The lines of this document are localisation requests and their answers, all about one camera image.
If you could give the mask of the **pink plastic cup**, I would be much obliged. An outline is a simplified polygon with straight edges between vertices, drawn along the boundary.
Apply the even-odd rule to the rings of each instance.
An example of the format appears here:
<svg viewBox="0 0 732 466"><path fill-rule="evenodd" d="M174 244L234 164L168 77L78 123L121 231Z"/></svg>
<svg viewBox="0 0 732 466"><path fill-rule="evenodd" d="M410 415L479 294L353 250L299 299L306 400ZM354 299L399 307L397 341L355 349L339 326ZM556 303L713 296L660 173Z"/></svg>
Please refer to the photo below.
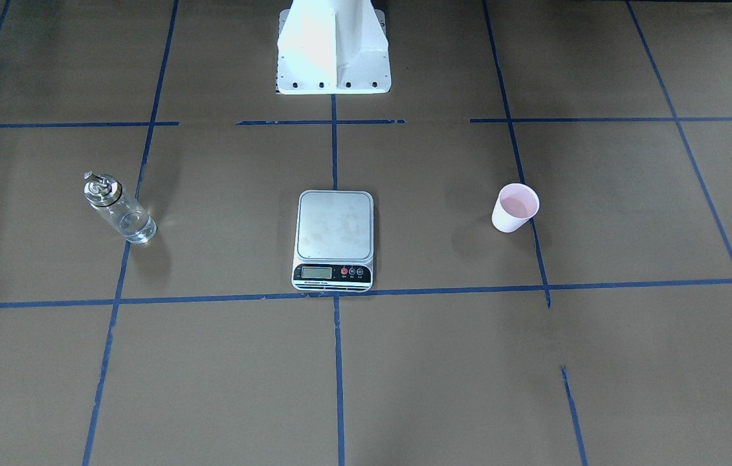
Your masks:
<svg viewBox="0 0 732 466"><path fill-rule="evenodd" d="M540 210L537 192L522 183L511 183L499 191L491 215L497 230L511 233L534 218Z"/></svg>

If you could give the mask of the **glass sauce bottle metal spout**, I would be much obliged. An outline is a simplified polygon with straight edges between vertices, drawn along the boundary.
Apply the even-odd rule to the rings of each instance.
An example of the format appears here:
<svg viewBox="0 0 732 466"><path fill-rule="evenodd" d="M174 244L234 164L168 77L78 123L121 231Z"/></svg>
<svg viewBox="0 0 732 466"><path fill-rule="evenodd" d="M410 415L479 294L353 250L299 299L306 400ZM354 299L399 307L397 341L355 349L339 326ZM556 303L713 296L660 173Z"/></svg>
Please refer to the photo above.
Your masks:
<svg viewBox="0 0 732 466"><path fill-rule="evenodd" d="M85 172L83 179L85 200L126 241L144 244L155 236L155 220L119 180L93 171Z"/></svg>

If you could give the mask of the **white digital kitchen scale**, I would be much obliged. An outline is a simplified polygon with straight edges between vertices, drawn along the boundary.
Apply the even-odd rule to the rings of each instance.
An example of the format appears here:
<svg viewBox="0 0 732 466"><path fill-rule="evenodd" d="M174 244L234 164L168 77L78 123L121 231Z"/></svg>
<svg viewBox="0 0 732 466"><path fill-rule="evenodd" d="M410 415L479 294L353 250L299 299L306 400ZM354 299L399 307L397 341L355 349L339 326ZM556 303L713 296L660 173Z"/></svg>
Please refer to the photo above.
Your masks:
<svg viewBox="0 0 732 466"><path fill-rule="evenodd" d="M363 293L374 282L375 205L365 191L307 190L298 198L291 283Z"/></svg>

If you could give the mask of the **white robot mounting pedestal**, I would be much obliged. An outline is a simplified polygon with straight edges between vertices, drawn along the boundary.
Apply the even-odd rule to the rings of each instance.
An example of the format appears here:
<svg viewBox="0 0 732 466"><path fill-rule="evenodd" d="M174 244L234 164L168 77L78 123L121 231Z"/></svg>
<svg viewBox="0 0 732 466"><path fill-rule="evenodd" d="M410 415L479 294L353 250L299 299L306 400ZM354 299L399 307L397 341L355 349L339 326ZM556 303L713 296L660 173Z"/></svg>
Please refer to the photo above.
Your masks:
<svg viewBox="0 0 732 466"><path fill-rule="evenodd" d="M392 88L384 12L371 1L294 1L279 14L275 89L285 95Z"/></svg>

